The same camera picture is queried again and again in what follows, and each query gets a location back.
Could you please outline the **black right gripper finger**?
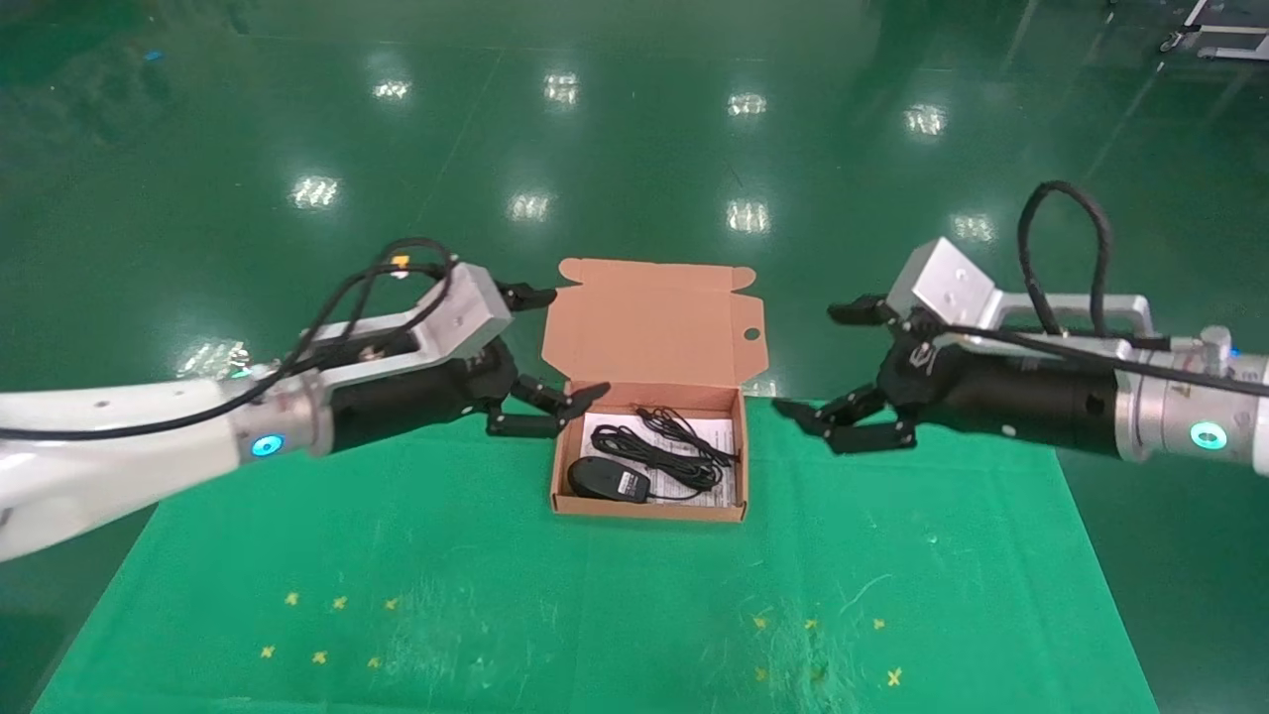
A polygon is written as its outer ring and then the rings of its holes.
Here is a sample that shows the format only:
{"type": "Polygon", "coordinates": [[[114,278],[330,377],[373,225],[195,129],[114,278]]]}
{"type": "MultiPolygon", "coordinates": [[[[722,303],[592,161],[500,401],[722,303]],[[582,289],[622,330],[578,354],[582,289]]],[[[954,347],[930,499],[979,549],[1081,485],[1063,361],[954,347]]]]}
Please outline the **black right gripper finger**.
{"type": "Polygon", "coordinates": [[[773,407],[838,455],[911,450],[917,444],[919,420],[912,411],[893,408],[893,421],[871,424],[871,417],[890,408],[879,386],[860,386],[821,406],[775,399],[773,407]]]}
{"type": "Polygon", "coordinates": [[[827,306],[827,316],[835,323],[860,326],[860,328],[871,326],[893,328],[905,321],[905,317],[890,306],[884,295],[860,295],[851,302],[831,303],[827,306]]]}

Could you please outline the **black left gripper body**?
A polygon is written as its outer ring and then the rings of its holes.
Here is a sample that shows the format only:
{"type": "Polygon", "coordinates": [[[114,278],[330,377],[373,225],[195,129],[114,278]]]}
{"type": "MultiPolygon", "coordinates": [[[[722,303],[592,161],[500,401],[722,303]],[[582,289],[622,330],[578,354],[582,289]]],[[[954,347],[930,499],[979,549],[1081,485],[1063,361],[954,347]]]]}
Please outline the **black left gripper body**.
{"type": "Polygon", "coordinates": [[[476,356],[343,386],[332,392],[331,453],[385,441],[423,426],[453,424],[471,413],[497,410],[519,379],[511,347],[495,339],[476,356]]]}

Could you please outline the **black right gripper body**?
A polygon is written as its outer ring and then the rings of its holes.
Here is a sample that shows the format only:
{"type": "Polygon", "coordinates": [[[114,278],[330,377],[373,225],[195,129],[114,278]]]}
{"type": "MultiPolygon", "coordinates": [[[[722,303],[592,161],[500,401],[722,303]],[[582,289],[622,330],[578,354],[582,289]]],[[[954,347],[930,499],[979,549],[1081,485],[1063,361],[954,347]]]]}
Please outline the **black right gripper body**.
{"type": "Polygon", "coordinates": [[[916,427],[1008,435],[1024,443],[1119,457],[1114,372],[1070,360],[1003,356],[937,345],[893,328],[876,388],[896,415],[893,446],[916,427]]]}

